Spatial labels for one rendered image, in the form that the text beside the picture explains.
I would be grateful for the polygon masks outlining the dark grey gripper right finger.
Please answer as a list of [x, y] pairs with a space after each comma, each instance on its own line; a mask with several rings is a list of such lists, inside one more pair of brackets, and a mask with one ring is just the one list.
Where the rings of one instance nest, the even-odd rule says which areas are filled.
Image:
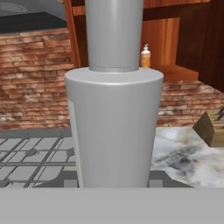
[[165, 171], [151, 171], [149, 179], [149, 188], [190, 188], [190, 185], [184, 184], [172, 179]]

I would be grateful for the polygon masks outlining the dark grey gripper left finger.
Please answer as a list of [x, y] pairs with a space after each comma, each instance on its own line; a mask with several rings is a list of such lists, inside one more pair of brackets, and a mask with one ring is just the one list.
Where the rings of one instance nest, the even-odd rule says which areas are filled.
[[78, 186], [76, 171], [62, 171], [56, 178], [36, 185], [39, 188], [77, 188]]

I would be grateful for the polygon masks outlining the amber soap dispenser white pump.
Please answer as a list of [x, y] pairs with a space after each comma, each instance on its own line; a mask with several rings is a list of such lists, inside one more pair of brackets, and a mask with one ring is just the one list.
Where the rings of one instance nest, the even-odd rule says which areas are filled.
[[151, 67], [151, 52], [149, 50], [149, 45], [145, 44], [141, 52], [141, 67], [150, 68]]

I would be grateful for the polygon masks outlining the dark wooden cabinet door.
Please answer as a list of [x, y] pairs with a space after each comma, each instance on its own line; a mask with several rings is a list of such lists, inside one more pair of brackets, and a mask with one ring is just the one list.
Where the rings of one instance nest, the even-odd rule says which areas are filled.
[[224, 93], [224, 0], [181, 8], [176, 62]]

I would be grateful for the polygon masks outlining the grey hob with black grates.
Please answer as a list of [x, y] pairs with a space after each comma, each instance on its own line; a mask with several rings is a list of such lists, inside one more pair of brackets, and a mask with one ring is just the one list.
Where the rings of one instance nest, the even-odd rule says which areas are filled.
[[76, 171], [70, 129], [0, 131], [0, 187], [34, 188]]

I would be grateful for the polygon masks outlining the wooden knife block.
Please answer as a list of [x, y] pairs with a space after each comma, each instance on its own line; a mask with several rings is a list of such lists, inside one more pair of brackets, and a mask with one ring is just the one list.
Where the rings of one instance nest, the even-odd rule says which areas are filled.
[[224, 107], [206, 111], [192, 128], [209, 147], [224, 147]]

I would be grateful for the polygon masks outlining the grey range hood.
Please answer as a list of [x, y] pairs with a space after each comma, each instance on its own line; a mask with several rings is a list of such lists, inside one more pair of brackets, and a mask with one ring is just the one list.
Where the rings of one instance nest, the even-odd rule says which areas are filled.
[[66, 27], [60, 0], [0, 0], [0, 34]]

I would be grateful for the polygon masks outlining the open wooden wall cabinet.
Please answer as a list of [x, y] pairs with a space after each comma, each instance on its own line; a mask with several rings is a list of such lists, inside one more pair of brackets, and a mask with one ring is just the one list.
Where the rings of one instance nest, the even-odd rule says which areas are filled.
[[144, 44], [151, 67], [176, 78], [199, 73], [176, 62], [180, 11], [210, 0], [63, 0], [73, 62], [103, 73], [137, 68]]

